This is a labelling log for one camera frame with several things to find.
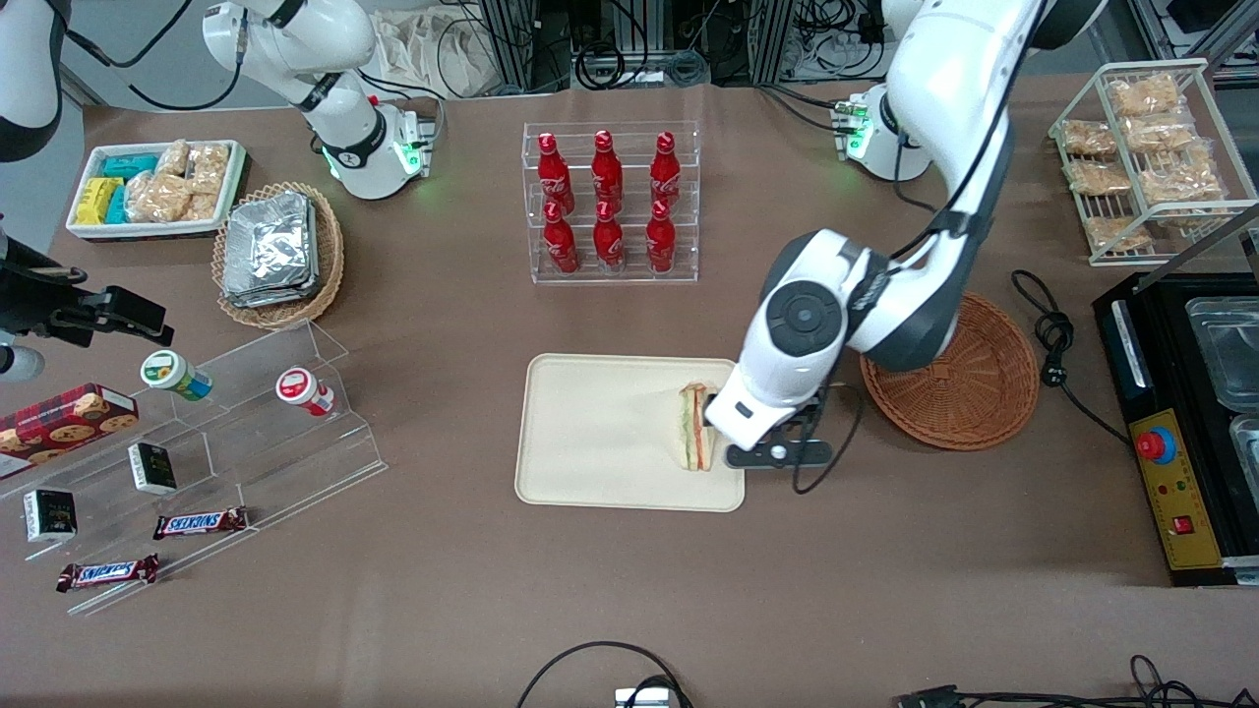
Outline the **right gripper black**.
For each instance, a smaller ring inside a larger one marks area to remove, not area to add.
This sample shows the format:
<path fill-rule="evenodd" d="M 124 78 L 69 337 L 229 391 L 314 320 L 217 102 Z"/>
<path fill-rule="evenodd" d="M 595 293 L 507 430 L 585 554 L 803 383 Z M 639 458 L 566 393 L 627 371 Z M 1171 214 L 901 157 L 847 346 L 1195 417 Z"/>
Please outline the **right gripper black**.
<path fill-rule="evenodd" d="M 99 294 L 78 288 L 89 278 L 86 270 L 58 265 L 9 236 L 1 242 L 3 270 L 21 277 L 3 281 L 3 333 L 91 345 L 97 328 L 171 346 L 174 328 L 165 323 L 166 307 L 120 286 Z"/>

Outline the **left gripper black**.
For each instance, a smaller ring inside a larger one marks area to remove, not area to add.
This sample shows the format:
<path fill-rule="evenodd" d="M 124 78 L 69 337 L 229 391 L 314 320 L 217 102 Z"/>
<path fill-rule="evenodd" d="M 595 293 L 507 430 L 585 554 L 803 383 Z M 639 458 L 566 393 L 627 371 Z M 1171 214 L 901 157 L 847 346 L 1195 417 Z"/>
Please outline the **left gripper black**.
<path fill-rule="evenodd" d="M 694 435 L 700 435 L 709 425 L 705 418 L 711 393 L 709 385 L 692 385 L 691 389 L 691 430 Z M 828 391 L 820 391 L 805 406 L 797 409 L 786 421 L 769 430 L 767 435 L 755 441 L 754 448 L 810 448 L 815 443 L 823 443 L 816 435 L 821 426 L 823 411 L 826 411 Z"/>

